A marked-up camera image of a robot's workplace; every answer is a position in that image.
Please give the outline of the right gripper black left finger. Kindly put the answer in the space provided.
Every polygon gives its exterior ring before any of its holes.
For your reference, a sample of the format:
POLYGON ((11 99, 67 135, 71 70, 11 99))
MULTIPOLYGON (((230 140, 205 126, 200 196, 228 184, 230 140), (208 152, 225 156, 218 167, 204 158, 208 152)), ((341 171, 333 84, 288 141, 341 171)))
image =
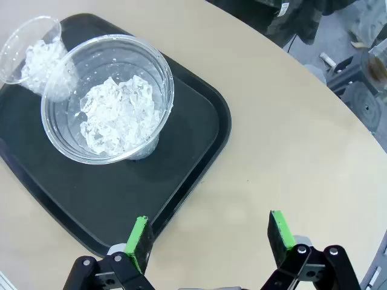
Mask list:
POLYGON ((64 289, 154 289, 145 277, 154 234, 149 219, 139 216, 124 244, 111 247, 102 260, 78 257, 64 289))

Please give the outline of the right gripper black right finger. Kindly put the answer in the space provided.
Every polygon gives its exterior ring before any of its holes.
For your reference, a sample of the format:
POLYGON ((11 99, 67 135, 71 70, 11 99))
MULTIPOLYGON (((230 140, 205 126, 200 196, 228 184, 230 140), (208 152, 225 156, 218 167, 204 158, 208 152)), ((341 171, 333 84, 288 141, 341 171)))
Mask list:
POLYGON ((281 211, 269 213, 267 236, 277 268, 263 289, 296 289, 299 282, 311 282, 315 289, 360 288, 343 247, 330 245, 319 251, 297 243, 281 211))

